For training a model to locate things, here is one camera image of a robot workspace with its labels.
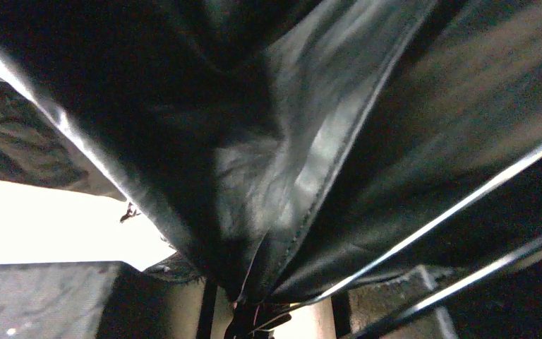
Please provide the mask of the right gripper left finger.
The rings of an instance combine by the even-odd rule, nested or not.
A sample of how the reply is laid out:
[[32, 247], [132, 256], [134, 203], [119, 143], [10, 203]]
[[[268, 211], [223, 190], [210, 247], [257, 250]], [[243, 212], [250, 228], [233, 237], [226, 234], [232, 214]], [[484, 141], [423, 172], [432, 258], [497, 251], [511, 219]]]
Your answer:
[[122, 263], [0, 265], [0, 338], [194, 338], [203, 290]]

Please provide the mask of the beige umbrella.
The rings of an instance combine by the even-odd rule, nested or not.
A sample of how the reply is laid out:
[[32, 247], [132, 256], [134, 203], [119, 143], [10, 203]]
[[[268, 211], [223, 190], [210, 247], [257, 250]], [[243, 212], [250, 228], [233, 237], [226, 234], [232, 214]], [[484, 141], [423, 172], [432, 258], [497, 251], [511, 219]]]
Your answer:
[[542, 1], [0, 1], [0, 182], [127, 203], [226, 338], [421, 267], [349, 337], [542, 333]]

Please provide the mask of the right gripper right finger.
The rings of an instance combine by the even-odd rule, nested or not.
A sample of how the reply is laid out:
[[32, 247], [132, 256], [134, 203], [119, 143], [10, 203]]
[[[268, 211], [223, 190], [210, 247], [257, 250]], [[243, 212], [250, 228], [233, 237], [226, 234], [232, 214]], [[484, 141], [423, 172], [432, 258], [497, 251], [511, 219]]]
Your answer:
[[[335, 331], [338, 338], [355, 333], [398, 307], [432, 292], [441, 272], [419, 265], [385, 282], [360, 286], [332, 297]], [[446, 307], [421, 316], [386, 335], [386, 338], [458, 338]]]

